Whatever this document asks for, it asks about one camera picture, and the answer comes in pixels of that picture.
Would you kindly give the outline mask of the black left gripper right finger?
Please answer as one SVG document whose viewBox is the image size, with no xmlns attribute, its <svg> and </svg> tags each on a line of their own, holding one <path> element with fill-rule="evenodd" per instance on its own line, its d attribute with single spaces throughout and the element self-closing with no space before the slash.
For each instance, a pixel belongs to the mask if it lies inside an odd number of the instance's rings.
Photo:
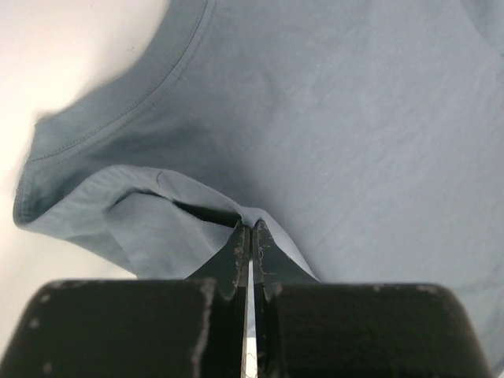
<svg viewBox="0 0 504 378">
<path fill-rule="evenodd" d="M 323 284 L 251 232 L 260 377 L 490 377 L 467 313 L 426 283 Z"/>
</svg>

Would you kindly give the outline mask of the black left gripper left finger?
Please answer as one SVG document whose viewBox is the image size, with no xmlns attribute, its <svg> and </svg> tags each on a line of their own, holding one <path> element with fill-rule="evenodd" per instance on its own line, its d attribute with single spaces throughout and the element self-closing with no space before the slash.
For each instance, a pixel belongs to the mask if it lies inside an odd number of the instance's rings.
<svg viewBox="0 0 504 378">
<path fill-rule="evenodd" d="M 184 280 L 55 280 L 13 335 L 16 377 L 241 377 L 250 229 Z"/>
</svg>

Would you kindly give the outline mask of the light blue t shirt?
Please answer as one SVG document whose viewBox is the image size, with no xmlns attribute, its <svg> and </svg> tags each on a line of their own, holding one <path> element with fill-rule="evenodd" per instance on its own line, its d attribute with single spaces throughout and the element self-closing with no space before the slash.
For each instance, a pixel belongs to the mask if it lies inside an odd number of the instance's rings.
<svg viewBox="0 0 504 378">
<path fill-rule="evenodd" d="M 184 278 L 237 220 L 327 283 L 440 284 L 503 370 L 503 4 L 173 1 L 39 120 L 13 221 Z"/>
</svg>

